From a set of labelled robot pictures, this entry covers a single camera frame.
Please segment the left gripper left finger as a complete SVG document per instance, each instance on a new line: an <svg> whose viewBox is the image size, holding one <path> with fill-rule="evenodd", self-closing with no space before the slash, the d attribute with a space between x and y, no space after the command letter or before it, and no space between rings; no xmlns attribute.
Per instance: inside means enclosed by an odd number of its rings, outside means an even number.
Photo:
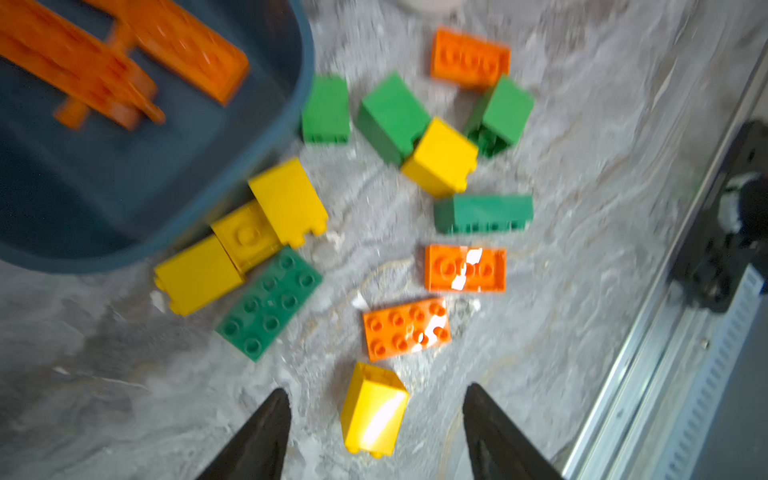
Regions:
<svg viewBox="0 0 768 480"><path fill-rule="evenodd" d="M280 479L291 419L288 393L276 388L197 479Z"/></svg>

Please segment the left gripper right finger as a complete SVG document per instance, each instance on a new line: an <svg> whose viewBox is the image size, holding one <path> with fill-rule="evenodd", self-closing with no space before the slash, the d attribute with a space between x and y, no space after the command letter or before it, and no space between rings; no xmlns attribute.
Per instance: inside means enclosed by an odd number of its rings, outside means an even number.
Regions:
<svg viewBox="0 0 768 480"><path fill-rule="evenodd" d="M468 386L462 414L475 479L563 479L481 385Z"/></svg>

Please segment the yellow lego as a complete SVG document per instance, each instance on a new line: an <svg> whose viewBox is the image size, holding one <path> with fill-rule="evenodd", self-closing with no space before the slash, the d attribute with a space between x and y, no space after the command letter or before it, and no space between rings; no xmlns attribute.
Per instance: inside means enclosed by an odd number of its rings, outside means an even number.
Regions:
<svg viewBox="0 0 768 480"><path fill-rule="evenodd" d="M347 451L376 459L391 456L409 399L394 371L357 363L340 416Z"/></svg>

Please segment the long orange lego plate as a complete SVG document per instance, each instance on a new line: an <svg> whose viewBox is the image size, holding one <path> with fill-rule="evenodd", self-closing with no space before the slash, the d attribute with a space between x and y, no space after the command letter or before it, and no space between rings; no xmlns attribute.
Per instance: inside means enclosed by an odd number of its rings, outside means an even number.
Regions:
<svg viewBox="0 0 768 480"><path fill-rule="evenodd" d="M141 116L165 122L157 86L134 60L37 1L1 3L1 56L67 95L55 117L69 128L92 110L128 130Z"/></svg>

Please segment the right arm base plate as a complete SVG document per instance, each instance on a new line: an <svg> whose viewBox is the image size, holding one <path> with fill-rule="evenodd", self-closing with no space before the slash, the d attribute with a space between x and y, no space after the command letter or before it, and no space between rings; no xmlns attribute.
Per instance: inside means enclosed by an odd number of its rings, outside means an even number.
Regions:
<svg viewBox="0 0 768 480"><path fill-rule="evenodd" d="M672 278L690 304L724 313L743 274L767 277L767 123L745 123L696 214Z"/></svg>

